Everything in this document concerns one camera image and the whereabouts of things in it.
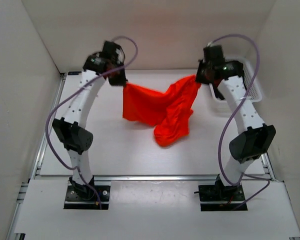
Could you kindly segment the orange shorts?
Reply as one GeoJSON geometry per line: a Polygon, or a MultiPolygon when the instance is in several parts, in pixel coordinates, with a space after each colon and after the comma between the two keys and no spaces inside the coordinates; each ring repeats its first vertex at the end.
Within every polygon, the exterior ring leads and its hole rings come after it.
{"type": "Polygon", "coordinates": [[[169,147],[189,135],[192,105],[200,87],[194,74],[172,83],[165,92],[127,83],[122,91],[122,117],[154,127],[155,142],[169,147]]]}

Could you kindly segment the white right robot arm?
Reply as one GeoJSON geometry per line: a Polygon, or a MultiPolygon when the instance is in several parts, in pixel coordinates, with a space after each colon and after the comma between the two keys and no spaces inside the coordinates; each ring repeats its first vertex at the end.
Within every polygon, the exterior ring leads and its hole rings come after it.
{"type": "Polygon", "coordinates": [[[221,45],[206,46],[203,55],[195,80],[211,84],[221,93],[238,132],[229,143],[230,158],[220,167],[215,181],[216,197],[226,200],[238,188],[248,167],[268,151],[276,129],[265,123],[248,98],[244,65],[237,60],[226,61],[221,45]]]}

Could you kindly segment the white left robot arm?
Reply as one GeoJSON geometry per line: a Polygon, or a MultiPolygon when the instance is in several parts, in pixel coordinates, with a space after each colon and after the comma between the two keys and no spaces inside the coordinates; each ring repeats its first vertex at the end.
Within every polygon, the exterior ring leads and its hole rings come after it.
{"type": "Polygon", "coordinates": [[[128,82],[123,68],[124,60],[122,47],[113,41],[105,41],[102,50],[89,55],[83,65],[79,94],[70,101],[63,116],[52,122],[55,134],[70,157],[73,175],[69,181],[74,192],[86,201],[95,197],[94,177],[88,155],[94,137],[86,129],[88,115],[105,82],[120,87],[128,82]]]}

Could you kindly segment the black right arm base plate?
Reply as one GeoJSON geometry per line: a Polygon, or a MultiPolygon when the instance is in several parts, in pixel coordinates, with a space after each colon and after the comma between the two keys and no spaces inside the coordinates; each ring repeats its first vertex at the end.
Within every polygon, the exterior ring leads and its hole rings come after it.
{"type": "Polygon", "coordinates": [[[227,186],[222,191],[219,191],[216,185],[199,185],[194,194],[199,196],[202,212],[248,210],[242,185],[227,186]]]}

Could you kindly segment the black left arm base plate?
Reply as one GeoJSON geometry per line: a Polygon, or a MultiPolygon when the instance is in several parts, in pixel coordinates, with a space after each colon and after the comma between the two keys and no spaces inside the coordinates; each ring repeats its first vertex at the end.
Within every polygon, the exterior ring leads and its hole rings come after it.
{"type": "Polygon", "coordinates": [[[77,193],[75,187],[68,183],[63,208],[65,210],[108,210],[110,203],[111,186],[108,184],[94,183],[94,189],[99,194],[101,205],[91,189],[88,190],[88,195],[77,193]]]}

